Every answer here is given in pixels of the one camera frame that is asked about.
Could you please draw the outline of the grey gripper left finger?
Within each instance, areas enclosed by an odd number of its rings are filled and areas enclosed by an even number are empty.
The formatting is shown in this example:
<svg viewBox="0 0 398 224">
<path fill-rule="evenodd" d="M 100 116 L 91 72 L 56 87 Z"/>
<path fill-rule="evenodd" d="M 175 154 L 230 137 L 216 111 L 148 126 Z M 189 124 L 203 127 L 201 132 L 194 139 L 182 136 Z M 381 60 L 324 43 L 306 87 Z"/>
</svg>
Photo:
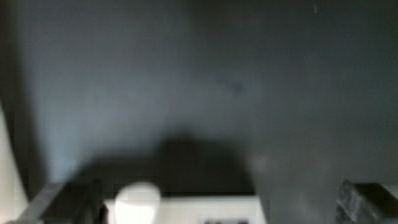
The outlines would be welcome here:
<svg viewBox="0 0 398 224">
<path fill-rule="evenodd" d="M 102 182 L 50 183 L 17 224 L 109 224 Z"/>
</svg>

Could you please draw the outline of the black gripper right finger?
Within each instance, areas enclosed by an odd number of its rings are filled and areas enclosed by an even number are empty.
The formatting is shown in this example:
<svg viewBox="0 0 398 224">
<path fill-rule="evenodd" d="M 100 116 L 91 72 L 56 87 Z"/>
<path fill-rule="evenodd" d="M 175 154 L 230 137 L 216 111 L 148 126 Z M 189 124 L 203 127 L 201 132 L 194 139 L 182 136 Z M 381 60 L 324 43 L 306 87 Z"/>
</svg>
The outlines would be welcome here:
<svg viewBox="0 0 398 224">
<path fill-rule="evenodd" d="M 398 224 L 398 198 L 379 183 L 342 183 L 335 224 Z"/>
</svg>

